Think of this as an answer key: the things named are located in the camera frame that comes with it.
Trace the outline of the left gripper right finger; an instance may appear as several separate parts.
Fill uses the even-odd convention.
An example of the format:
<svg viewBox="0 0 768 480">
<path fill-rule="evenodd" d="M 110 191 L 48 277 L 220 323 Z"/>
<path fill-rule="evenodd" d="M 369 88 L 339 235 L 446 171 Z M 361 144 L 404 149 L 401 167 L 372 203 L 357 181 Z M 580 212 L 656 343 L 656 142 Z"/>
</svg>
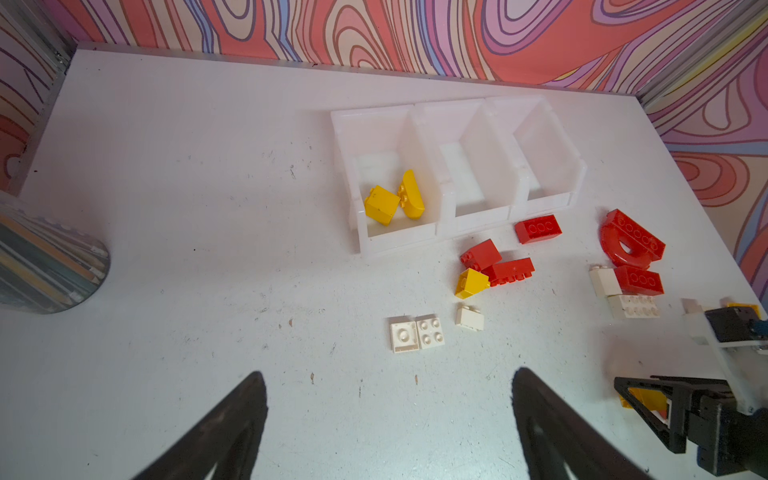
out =
<svg viewBox="0 0 768 480">
<path fill-rule="evenodd" d="M 511 383 L 518 433 L 532 479 L 647 479 L 532 370 Z"/>
</svg>

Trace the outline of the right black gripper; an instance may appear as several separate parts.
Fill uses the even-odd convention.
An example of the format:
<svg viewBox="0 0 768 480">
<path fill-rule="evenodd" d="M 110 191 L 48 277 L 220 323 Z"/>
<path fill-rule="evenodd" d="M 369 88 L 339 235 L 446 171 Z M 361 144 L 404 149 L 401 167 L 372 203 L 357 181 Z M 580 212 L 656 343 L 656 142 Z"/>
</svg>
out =
<svg viewBox="0 0 768 480">
<path fill-rule="evenodd" d="M 615 377 L 613 386 L 670 452 L 685 453 L 691 441 L 697 446 L 697 465 L 714 476 L 746 471 L 767 475 L 765 408 L 746 415 L 722 385 L 716 389 L 686 386 L 670 377 Z M 668 401 L 668 422 L 654 415 L 632 388 L 662 394 Z"/>
</svg>

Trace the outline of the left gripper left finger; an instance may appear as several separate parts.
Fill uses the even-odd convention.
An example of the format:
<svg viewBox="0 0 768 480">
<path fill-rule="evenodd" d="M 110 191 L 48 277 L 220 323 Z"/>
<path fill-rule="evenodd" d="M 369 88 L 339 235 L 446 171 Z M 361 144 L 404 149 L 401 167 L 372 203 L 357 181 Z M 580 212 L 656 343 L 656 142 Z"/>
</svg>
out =
<svg viewBox="0 0 768 480">
<path fill-rule="evenodd" d="M 138 479 L 249 479 L 267 419 L 267 391 L 250 373 Z"/>
</svg>

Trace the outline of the yellow lego brick front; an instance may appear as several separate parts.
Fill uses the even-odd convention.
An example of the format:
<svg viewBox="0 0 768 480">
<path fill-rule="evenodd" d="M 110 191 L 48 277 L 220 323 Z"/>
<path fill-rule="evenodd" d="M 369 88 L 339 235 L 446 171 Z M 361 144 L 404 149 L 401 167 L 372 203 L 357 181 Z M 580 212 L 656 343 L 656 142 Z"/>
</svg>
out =
<svg viewBox="0 0 768 480">
<path fill-rule="evenodd" d="M 640 388 L 629 388 L 628 391 L 633 398 L 637 399 L 659 419 L 668 420 L 669 401 L 662 392 Z"/>
</svg>

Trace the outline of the white long lego plate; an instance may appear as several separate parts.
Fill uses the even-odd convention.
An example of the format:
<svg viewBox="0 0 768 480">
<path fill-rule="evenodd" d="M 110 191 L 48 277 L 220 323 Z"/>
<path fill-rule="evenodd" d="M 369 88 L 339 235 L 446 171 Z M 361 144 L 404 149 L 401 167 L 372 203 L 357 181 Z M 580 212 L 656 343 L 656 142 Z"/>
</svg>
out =
<svg viewBox="0 0 768 480">
<path fill-rule="evenodd" d="M 612 316 L 617 320 L 660 317 L 660 311 L 652 296 L 613 295 L 607 298 L 607 302 Z"/>
</svg>

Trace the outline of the white lego block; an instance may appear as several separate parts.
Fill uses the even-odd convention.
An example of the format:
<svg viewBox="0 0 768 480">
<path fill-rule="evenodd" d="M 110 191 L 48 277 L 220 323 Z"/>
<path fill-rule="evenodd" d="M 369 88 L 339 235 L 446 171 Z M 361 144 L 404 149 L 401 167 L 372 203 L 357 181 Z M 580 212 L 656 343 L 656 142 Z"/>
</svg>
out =
<svg viewBox="0 0 768 480">
<path fill-rule="evenodd" d="M 589 270 L 589 277 L 599 298 L 623 294 L 614 268 L 601 265 L 592 266 Z"/>
</svg>

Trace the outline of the red long lego brick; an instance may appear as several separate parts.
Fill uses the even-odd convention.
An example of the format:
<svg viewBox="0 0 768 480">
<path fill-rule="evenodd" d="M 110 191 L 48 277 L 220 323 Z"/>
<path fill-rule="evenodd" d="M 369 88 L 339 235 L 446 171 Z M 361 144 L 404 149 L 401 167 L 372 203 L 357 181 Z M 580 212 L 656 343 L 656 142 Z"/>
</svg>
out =
<svg viewBox="0 0 768 480">
<path fill-rule="evenodd" d="M 493 264 L 482 270 L 482 273 L 488 277 L 490 286 L 496 287 L 516 281 L 524 281 L 531 278 L 534 271 L 535 268 L 532 260 L 530 258 L 523 258 Z"/>
</svg>

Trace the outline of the yellow sloped lego brick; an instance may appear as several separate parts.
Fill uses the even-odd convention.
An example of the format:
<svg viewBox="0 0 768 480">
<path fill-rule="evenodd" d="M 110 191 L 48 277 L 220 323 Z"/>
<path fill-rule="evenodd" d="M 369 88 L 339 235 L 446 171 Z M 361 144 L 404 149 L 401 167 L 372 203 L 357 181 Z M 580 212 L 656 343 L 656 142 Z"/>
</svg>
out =
<svg viewBox="0 0 768 480">
<path fill-rule="evenodd" d="M 487 275 L 472 268 L 467 268 L 458 277 L 455 296 L 464 300 L 490 287 L 490 280 Z"/>
</svg>

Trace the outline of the red arch lego piece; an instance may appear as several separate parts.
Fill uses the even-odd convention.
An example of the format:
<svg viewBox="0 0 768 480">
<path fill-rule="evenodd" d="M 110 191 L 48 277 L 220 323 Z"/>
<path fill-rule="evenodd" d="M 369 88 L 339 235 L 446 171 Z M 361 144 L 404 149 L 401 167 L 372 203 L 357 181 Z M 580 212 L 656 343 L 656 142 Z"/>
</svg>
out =
<svg viewBox="0 0 768 480">
<path fill-rule="evenodd" d="M 666 245 L 618 209 L 608 212 L 599 229 L 599 241 L 614 266 L 647 270 L 662 259 Z"/>
</svg>

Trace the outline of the yellow curved lego piece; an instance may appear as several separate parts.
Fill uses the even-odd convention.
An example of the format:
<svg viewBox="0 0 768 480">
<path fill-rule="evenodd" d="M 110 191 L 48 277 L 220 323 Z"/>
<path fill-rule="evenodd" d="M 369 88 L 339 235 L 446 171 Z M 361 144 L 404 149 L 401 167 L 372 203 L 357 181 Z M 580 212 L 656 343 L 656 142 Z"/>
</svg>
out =
<svg viewBox="0 0 768 480">
<path fill-rule="evenodd" d="M 399 205 L 407 218 L 418 220 L 422 217 L 425 204 L 413 170 L 407 170 L 403 174 L 398 196 Z"/>
</svg>

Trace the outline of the yellow tall lego brick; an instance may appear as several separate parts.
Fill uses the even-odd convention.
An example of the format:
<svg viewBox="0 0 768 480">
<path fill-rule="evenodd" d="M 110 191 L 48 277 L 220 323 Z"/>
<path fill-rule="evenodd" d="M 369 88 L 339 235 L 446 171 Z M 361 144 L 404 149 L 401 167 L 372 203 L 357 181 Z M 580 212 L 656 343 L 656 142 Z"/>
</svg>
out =
<svg viewBox="0 0 768 480">
<path fill-rule="evenodd" d="M 400 197 L 376 185 L 364 200 L 366 215 L 381 225 L 388 226 L 394 218 Z"/>
</svg>

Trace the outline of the red square lego brick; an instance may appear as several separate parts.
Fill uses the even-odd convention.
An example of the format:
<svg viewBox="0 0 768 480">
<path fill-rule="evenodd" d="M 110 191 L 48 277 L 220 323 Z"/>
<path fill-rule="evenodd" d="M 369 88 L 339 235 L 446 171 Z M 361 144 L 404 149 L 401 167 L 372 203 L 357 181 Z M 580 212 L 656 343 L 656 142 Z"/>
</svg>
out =
<svg viewBox="0 0 768 480">
<path fill-rule="evenodd" d="M 502 256 L 491 239 L 487 239 L 462 253 L 459 257 L 467 269 L 483 271 L 499 263 Z"/>
</svg>

